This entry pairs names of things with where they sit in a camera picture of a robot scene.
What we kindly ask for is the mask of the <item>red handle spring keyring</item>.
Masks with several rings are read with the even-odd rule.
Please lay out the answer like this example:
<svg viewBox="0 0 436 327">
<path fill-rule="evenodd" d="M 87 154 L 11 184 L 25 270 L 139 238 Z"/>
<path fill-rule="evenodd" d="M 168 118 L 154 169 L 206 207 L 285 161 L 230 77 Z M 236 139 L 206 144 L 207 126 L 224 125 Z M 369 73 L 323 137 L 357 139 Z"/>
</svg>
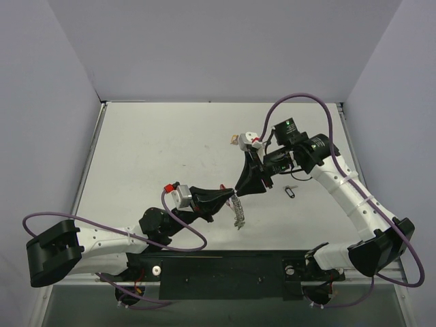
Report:
<svg viewBox="0 0 436 327">
<path fill-rule="evenodd" d="M 226 200 L 225 204 L 227 207 L 229 207 L 232 210 L 232 212 L 235 215 L 234 227 L 237 228 L 237 230 L 240 230 L 245 225 L 245 214 L 244 214 L 242 203 L 239 197 L 236 195 L 235 191 L 234 194 Z"/>
</svg>

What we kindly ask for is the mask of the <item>key with black tag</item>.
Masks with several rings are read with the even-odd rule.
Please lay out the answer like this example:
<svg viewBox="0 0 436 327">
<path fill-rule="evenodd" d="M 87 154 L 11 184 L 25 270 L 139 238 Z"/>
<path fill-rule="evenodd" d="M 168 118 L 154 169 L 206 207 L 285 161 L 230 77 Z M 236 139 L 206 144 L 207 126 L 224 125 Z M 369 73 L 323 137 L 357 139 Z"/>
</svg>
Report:
<svg viewBox="0 0 436 327">
<path fill-rule="evenodd" d="M 291 199 L 294 199 L 296 197 L 296 194 L 294 190 L 297 188 L 297 185 L 286 185 L 283 187 L 284 192 L 287 194 L 287 196 Z"/>
</svg>

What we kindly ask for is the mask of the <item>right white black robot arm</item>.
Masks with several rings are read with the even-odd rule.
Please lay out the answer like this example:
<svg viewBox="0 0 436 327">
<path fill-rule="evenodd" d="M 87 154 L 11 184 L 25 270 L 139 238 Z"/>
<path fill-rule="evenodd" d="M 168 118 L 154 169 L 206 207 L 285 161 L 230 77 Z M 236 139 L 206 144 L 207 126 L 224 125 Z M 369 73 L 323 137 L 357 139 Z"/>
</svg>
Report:
<svg viewBox="0 0 436 327">
<path fill-rule="evenodd" d="M 275 125 L 273 134 L 279 149 L 264 153 L 258 135 L 246 132 L 238 137 L 245 164 L 236 184 L 239 197 L 264 193 L 272 188 L 272 177 L 298 166 L 322 185 L 350 218 L 360 241 L 356 244 L 323 243 L 305 255 L 306 274 L 319 279 L 329 270 L 355 268 L 367 277 L 398 259 L 406 250 L 404 235 L 411 238 L 414 224 L 398 219 L 364 188 L 328 136 L 308 137 L 297 130 L 293 119 Z"/>
</svg>

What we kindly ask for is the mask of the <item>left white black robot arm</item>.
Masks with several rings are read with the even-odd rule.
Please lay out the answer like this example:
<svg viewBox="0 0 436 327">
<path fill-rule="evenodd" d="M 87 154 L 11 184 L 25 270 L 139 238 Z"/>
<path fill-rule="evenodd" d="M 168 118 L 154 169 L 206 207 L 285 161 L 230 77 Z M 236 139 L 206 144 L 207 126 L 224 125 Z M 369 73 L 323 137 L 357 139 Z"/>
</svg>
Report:
<svg viewBox="0 0 436 327">
<path fill-rule="evenodd" d="M 123 228 L 63 214 L 62 221 L 36 234 L 27 222 L 37 214 L 28 215 L 22 224 L 32 237 L 26 244 L 31 286 L 45 287 L 68 275 L 89 272 L 119 275 L 131 281 L 139 275 L 140 263 L 129 255 L 170 250 L 172 237 L 183 229 L 205 240 L 191 224 L 196 219 L 212 222 L 234 194 L 232 188 L 210 190 L 169 184 L 161 197 L 171 195 L 173 209 L 148 208 L 138 223 Z"/>
</svg>

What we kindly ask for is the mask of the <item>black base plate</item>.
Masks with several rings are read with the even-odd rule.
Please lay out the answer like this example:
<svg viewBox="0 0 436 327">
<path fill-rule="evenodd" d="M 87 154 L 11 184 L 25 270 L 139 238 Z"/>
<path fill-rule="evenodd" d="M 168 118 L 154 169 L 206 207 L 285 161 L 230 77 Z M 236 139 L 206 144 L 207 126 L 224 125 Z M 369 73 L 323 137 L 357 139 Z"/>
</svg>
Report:
<svg viewBox="0 0 436 327">
<path fill-rule="evenodd" d="M 305 262 L 303 250 L 160 251 L 127 255 L 127 268 L 107 276 L 114 282 L 159 284 L 161 300 L 300 300 L 310 289 L 323 299 L 337 270 Z"/>
</svg>

